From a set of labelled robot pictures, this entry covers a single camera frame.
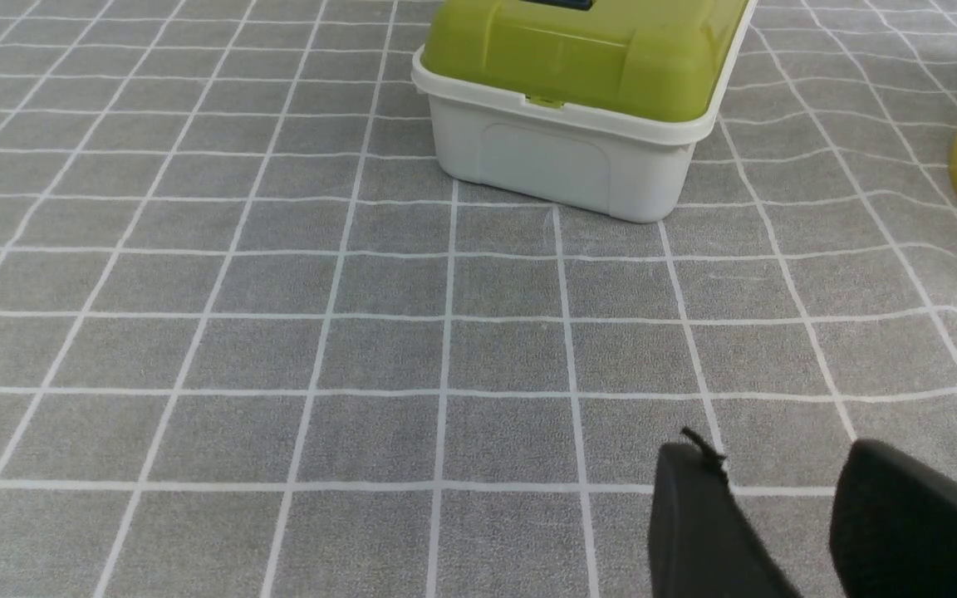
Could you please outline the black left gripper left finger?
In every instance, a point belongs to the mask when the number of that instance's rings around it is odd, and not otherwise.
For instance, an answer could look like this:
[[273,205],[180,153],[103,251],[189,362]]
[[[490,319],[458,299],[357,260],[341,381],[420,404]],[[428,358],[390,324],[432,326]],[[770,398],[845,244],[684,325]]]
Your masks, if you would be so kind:
[[691,428],[660,447],[648,530],[654,597],[798,597],[734,500],[723,454]]

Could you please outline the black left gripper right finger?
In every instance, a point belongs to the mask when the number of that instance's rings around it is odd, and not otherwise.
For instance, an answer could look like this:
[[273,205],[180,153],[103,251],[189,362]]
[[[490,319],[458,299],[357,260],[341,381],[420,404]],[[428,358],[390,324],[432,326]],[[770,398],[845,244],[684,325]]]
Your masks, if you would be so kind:
[[856,440],[829,552],[847,597],[957,597],[957,482],[888,443]]

